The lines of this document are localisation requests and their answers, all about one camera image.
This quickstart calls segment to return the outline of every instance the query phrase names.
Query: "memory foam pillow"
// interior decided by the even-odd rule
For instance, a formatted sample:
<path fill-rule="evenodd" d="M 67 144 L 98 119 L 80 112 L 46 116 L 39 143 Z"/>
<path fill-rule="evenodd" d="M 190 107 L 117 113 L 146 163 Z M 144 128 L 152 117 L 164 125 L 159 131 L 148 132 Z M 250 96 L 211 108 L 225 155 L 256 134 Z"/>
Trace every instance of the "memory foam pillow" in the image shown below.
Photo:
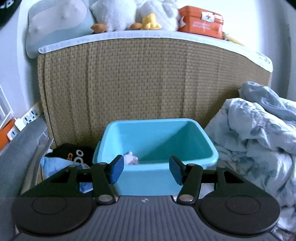
<path fill-rule="evenodd" d="M 38 57 L 42 46 L 92 34 L 95 23 L 89 0 L 42 0 L 28 15 L 26 50 L 30 58 Z"/>

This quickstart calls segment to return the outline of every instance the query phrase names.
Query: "crumpled blanket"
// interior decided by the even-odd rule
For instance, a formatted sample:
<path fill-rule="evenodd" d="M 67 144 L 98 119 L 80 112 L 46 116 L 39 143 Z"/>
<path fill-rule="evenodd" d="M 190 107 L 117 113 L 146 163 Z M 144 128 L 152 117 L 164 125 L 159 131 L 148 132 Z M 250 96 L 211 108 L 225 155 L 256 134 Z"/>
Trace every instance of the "crumpled blanket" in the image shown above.
<path fill-rule="evenodd" d="M 279 202 L 274 234 L 286 241 L 296 232 L 296 102 L 254 82 L 239 95 L 225 101 L 205 131 L 219 159 Z"/>

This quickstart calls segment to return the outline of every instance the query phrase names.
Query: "blue plastic package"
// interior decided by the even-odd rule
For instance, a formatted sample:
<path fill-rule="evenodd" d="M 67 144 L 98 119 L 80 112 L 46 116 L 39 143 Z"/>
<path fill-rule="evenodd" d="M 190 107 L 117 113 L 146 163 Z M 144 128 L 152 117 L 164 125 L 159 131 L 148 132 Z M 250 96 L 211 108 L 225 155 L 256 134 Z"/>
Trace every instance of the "blue plastic package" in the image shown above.
<path fill-rule="evenodd" d="M 41 167 L 44 172 L 45 178 L 49 178 L 53 174 L 57 173 L 58 171 L 62 170 L 63 168 L 69 165 L 77 165 L 78 169 L 89 168 L 89 166 L 86 164 L 81 165 L 80 163 L 67 161 L 59 157 L 43 157 L 41 159 Z M 80 183 L 79 190 L 82 193 L 87 193 L 93 190 L 92 183 Z"/>

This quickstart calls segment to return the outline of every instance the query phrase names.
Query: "red first aid kit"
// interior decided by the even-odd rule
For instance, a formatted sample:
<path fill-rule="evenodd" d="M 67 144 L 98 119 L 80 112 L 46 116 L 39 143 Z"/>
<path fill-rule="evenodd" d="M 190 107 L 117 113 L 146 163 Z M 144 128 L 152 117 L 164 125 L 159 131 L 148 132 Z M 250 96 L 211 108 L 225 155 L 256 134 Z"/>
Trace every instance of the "red first aid kit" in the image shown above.
<path fill-rule="evenodd" d="M 185 6 L 179 9 L 180 32 L 202 34 L 217 39 L 222 38 L 222 15 L 197 7 Z"/>

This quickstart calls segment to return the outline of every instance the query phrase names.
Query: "woven mat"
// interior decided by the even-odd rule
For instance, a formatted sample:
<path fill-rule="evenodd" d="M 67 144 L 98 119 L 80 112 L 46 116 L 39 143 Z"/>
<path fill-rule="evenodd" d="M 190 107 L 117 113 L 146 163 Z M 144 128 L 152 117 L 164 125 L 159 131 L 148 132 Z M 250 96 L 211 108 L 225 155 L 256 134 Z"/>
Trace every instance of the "woven mat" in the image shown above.
<path fill-rule="evenodd" d="M 269 77 L 237 53 L 176 39 L 98 41 L 38 58 L 53 148 L 95 147 L 115 120 L 191 118 L 205 127 L 245 81 Z"/>

